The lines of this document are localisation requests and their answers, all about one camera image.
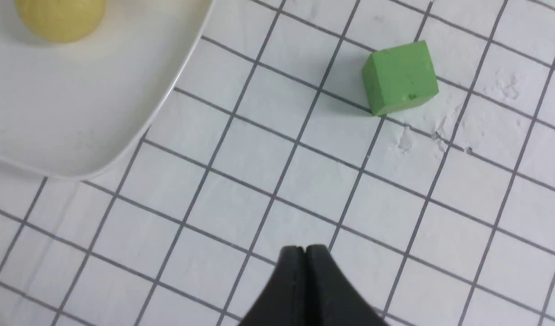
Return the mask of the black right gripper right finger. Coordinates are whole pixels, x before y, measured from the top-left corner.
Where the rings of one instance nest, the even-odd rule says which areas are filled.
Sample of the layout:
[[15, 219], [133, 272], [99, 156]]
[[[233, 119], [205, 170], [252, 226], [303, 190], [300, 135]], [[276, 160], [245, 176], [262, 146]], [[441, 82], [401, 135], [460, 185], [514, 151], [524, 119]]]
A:
[[387, 323], [344, 276], [324, 245], [305, 251], [308, 272], [305, 291], [307, 326], [385, 326]]

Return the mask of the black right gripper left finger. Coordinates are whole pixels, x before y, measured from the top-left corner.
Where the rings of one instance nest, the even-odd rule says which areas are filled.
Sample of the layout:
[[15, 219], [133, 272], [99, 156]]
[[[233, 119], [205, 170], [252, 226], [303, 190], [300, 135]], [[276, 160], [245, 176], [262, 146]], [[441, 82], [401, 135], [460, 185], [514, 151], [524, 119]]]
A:
[[306, 266], [300, 246], [285, 246], [241, 326], [304, 326]]

